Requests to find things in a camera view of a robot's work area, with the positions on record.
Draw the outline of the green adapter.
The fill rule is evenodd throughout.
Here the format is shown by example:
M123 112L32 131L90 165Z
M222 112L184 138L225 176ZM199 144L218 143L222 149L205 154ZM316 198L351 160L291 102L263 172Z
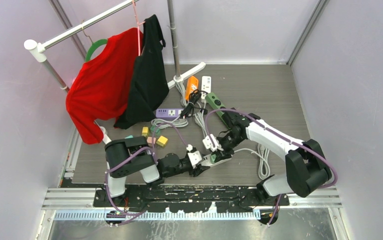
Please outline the green adapter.
M157 136L157 137L159 137L159 136L161 135L161 130L160 130L157 126L155 126L155 125L152 125L152 126L150 127L150 131L151 131L151 133L152 133L153 135L155 135L155 136Z
M217 156L215 154L212 154L211 157L210 157L210 162L212 164L215 164L216 163L216 158L217 158Z

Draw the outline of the green power strip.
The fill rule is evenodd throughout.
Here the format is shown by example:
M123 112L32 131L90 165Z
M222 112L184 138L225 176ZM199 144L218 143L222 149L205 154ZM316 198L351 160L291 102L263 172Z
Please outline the green power strip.
M213 110L216 110L216 109L225 109L226 106L220 101L220 99L216 96L215 93L213 92L210 92L206 95L205 97L205 100L206 102L209 104L209 106L213 109ZM218 117L221 119L221 121L224 123L224 125L226 127L229 127L229 125L224 121L223 119L223 115L224 115L224 112L222 111L217 111L216 114L218 115Z

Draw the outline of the pink plug adapter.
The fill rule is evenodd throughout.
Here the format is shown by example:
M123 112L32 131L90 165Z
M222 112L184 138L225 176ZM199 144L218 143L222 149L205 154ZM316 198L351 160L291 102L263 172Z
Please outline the pink plug adapter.
M147 137L147 143L149 146L154 146L156 144L157 139L152 136Z

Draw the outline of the yellow plug adapter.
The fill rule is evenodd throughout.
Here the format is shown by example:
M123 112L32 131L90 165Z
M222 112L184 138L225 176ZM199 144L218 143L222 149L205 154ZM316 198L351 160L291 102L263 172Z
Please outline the yellow plug adapter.
M149 136L149 134L150 134L150 129L149 129L149 127L144 126L144 127L142 128L142 130L141 130L141 135L147 138L147 137Z

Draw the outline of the purple power strip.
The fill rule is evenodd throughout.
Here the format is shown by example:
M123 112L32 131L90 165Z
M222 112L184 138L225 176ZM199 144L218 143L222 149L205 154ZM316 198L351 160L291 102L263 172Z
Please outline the purple power strip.
M155 116L157 119L173 121L181 115L182 111L182 108L158 108L155 111Z

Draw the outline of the orange power strip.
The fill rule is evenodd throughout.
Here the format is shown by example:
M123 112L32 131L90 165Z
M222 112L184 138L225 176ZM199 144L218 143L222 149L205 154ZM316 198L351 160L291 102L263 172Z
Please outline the orange power strip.
M199 80L195 76L190 76L187 80L184 99L189 101L190 94L199 88Z

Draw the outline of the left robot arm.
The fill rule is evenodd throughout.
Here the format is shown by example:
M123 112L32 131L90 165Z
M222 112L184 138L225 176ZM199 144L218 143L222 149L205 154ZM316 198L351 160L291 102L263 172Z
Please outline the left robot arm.
M204 156L190 144L183 158L169 153L157 159L155 151L143 136L111 140L105 135L103 142L107 166L105 199L114 207L124 203L126 180L131 174L139 172L147 184L158 185L166 178L185 172L197 177L210 168L203 165Z

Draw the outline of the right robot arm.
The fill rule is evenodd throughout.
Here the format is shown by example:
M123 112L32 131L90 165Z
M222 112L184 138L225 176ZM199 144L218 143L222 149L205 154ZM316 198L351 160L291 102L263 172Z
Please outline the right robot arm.
M262 205L270 205L280 194L294 193L305 198L319 188L336 184L337 172L314 139L303 141L291 137L253 113L228 108L221 108L220 112L229 133L207 137L208 149L215 153L217 162L233 155L241 142L250 140L266 147L285 163L284 174L269 176L257 184L257 199Z

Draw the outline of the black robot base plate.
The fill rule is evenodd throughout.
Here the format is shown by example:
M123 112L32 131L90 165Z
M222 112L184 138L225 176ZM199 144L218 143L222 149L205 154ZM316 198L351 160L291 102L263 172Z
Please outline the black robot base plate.
M245 213L257 207L289 206L286 195L263 199L254 186L246 185L137 185L128 184L123 195L112 202L130 212L205 213L215 206L217 213Z

